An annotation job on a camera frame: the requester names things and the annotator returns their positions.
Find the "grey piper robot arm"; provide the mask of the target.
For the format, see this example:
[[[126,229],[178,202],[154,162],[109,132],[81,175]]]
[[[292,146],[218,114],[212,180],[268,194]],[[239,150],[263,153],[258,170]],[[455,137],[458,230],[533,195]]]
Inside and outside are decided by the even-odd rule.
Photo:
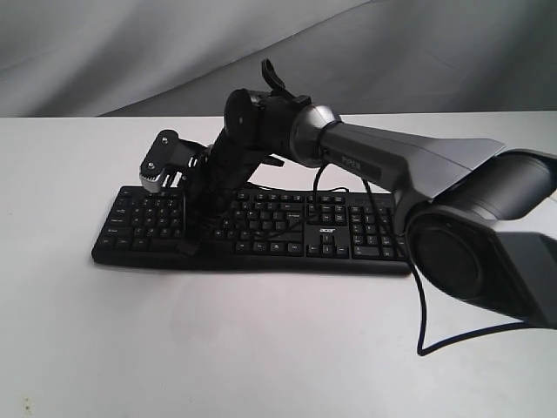
[[[537,327],[556,325],[556,158],[488,138],[429,138],[351,125],[307,97],[234,91],[224,128],[185,181],[193,254],[260,163],[336,165],[393,196],[388,228],[443,293]]]

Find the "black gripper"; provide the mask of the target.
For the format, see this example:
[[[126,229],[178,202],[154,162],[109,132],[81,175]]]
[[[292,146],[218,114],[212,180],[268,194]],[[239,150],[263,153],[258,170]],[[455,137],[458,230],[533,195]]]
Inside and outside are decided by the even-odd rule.
[[[218,217],[228,211],[238,191],[271,152],[244,144],[221,131],[211,147],[185,173],[185,216],[178,251],[195,254],[218,227]]]

